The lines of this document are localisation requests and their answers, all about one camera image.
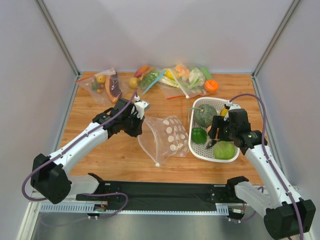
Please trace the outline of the yellow green pepper toy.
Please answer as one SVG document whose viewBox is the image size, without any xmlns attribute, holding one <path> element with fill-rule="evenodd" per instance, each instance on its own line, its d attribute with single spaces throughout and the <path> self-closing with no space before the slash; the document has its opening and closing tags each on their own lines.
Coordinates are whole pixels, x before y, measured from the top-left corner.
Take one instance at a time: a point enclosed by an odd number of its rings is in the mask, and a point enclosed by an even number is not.
<svg viewBox="0 0 320 240">
<path fill-rule="evenodd" d="M 221 117 L 225 117 L 227 114 L 228 114 L 229 110 L 227 108 L 223 108 L 221 111 L 220 111 L 220 116 Z"/>
</svg>

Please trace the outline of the green bell pepper toy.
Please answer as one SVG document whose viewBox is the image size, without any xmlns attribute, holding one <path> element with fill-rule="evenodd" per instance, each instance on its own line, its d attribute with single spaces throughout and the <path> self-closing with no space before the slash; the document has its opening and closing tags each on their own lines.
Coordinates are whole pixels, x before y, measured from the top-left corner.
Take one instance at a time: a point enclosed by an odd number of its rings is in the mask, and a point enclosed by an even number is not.
<svg viewBox="0 0 320 240">
<path fill-rule="evenodd" d="M 195 144 L 204 144 L 207 141 L 207 132 L 201 127 L 194 127 L 191 130 L 191 140 Z"/>
</svg>

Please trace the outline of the polka dot zip bag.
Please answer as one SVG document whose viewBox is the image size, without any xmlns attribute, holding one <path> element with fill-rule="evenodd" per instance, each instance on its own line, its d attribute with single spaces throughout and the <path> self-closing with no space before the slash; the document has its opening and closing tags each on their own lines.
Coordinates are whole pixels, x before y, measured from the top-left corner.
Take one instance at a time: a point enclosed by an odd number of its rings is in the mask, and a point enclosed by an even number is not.
<svg viewBox="0 0 320 240">
<path fill-rule="evenodd" d="M 147 116 L 142 124 L 142 134 L 138 136 L 138 143 L 154 161 L 155 166 L 160 167 L 169 157 L 187 156 L 188 138 L 186 128 L 177 116 Z"/>
</svg>

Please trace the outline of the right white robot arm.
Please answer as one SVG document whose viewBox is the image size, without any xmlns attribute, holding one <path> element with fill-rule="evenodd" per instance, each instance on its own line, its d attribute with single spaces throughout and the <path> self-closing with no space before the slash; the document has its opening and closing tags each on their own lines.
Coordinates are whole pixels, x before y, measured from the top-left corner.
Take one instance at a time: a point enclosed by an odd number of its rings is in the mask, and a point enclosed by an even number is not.
<svg viewBox="0 0 320 240">
<path fill-rule="evenodd" d="M 229 109 L 226 116 L 215 115 L 209 137 L 217 145 L 229 141 L 252 163 L 267 194 L 257 190 L 247 178 L 234 177 L 227 181 L 234 195 L 248 203 L 262 218 L 274 240 L 309 232 L 316 213 L 312 200 L 304 200 L 289 183 L 275 162 L 268 142 L 260 130 L 252 130 L 248 113 L 243 108 Z"/>
</svg>

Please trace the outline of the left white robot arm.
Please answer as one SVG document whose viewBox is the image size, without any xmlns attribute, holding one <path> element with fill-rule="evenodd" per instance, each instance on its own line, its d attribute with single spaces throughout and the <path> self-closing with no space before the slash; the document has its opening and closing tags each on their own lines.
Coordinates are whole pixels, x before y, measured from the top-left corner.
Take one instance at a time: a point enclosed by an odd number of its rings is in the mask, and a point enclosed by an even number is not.
<svg viewBox="0 0 320 240">
<path fill-rule="evenodd" d="M 48 156 L 39 154 L 33 161 L 31 186 L 52 204 L 70 195 L 96 194 L 102 180 L 95 174 L 70 176 L 71 170 L 91 150 L 123 131 L 131 137 L 142 134 L 145 100 L 119 99 L 114 107 L 96 115 L 85 130 L 64 147 Z"/>
</svg>

